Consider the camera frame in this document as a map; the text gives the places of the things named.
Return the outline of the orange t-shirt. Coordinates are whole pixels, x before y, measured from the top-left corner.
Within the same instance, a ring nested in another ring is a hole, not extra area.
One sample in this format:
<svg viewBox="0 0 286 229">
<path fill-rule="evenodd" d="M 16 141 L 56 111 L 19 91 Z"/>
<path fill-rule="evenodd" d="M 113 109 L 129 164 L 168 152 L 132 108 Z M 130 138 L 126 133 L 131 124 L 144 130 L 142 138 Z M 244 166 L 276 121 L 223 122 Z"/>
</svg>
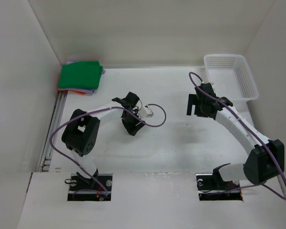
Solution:
<svg viewBox="0 0 286 229">
<path fill-rule="evenodd" d="M 81 91 L 81 90 L 75 89 L 75 88 L 66 88 L 66 89 L 58 88 L 58 91 L 59 92 L 73 92 L 76 94 L 87 94 L 85 91 Z"/>
</svg>

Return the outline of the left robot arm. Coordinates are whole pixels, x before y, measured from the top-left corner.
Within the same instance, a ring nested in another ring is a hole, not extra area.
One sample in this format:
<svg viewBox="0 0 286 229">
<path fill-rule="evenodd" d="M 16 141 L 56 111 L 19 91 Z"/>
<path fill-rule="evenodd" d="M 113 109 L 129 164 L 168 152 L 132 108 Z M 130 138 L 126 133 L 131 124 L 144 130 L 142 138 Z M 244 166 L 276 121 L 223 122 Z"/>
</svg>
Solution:
<svg viewBox="0 0 286 229">
<path fill-rule="evenodd" d="M 88 172 L 81 178 L 81 184 L 86 190 L 93 190 L 97 186 L 98 170 L 93 161 L 92 150 L 96 145 L 100 127 L 119 119 L 127 133 L 134 136 L 144 126 L 138 118 L 144 120 L 153 115 L 148 106 L 143 106 L 139 97 L 132 92 L 123 99 L 113 98 L 99 109 L 99 113 L 67 124 L 61 137 L 67 149 L 72 151 L 74 160 Z"/>
</svg>

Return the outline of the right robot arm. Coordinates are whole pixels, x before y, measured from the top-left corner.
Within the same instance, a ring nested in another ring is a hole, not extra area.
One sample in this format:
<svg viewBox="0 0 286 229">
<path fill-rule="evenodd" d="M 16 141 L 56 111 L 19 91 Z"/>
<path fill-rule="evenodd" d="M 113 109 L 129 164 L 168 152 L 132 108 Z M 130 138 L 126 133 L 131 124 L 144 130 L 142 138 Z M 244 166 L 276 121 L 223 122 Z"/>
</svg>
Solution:
<svg viewBox="0 0 286 229">
<path fill-rule="evenodd" d="M 221 124 L 239 142 L 247 154 L 241 164 L 226 163 L 213 169 L 212 184 L 225 190 L 230 181 L 247 180 L 260 185 L 280 176 L 285 170 L 285 146 L 258 132 L 226 97 L 218 97 L 210 83 L 196 86 L 188 96 L 187 115 L 211 118 Z"/>
</svg>

